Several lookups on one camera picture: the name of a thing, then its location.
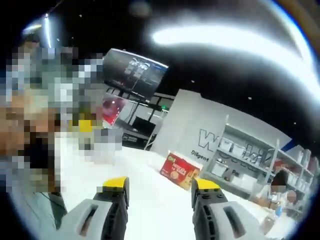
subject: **seated person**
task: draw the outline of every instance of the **seated person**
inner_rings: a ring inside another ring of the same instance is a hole
[[[281,198],[287,197],[286,188],[288,173],[280,170],[273,178],[272,182],[266,184],[252,199],[252,202],[267,208],[275,209]]]
[[[293,190],[286,191],[282,197],[284,198],[286,205],[288,203],[294,203],[297,200],[297,194]]]

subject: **red sign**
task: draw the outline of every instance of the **red sign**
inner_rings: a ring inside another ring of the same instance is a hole
[[[166,158],[160,173],[183,189],[189,190],[192,179],[199,175],[200,169],[183,158],[170,153]]]
[[[127,100],[119,96],[107,93],[103,97],[103,119],[112,126],[119,117],[120,112],[124,109],[127,102]]]

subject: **blue stripe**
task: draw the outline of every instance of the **blue stripe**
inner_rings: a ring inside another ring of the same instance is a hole
[[[289,141],[286,145],[284,145],[281,150],[284,152],[288,152],[289,150],[293,149],[294,147],[298,146],[298,143],[295,140]]]

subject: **ceiling light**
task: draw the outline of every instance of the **ceiling light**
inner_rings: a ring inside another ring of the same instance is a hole
[[[169,27],[152,37],[161,45],[197,43],[261,57],[292,75],[320,102],[320,85],[314,68],[290,49],[249,29],[224,24]]]
[[[271,10],[273,15],[278,18],[286,28],[304,62],[310,67],[315,68],[314,51],[312,50],[312,47],[310,47],[307,38],[304,36],[298,25],[292,20],[292,17],[274,1],[263,0],[261,2]]]
[[[34,24],[34,25],[31,25],[31,26],[28,26],[26,27],[23,32],[28,32],[28,31],[33,31],[33,30],[37,30],[39,28],[41,28],[42,25],[41,24]]]
[[[48,43],[48,47],[51,48],[50,22],[49,22],[48,13],[45,15],[45,18],[44,18],[44,30],[45,30],[45,37]]]

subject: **black ceiling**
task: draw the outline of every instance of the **black ceiling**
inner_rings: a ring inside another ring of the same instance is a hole
[[[244,59],[234,52],[225,53],[195,44],[163,47],[150,37],[159,26],[181,24],[184,19],[209,23],[214,19],[213,13],[226,20],[236,16],[239,23],[248,23],[251,20],[231,10],[240,9],[241,3],[246,1],[250,0],[148,0],[152,13],[138,17],[131,8],[135,0],[64,0],[50,14],[52,45],[78,47],[79,58],[105,54],[110,48],[125,49],[169,65],[158,93],[174,96],[179,89],[199,92],[204,98],[269,123],[303,147],[320,154],[320,130],[316,128],[320,125],[320,105],[301,96],[301,86],[290,81],[286,74],[254,56]],[[259,22],[259,12],[251,15]],[[269,35],[278,36],[280,42],[292,47],[285,31],[281,27],[276,29],[275,25],[275,22],[270,23],[271,27],[265,25]]]

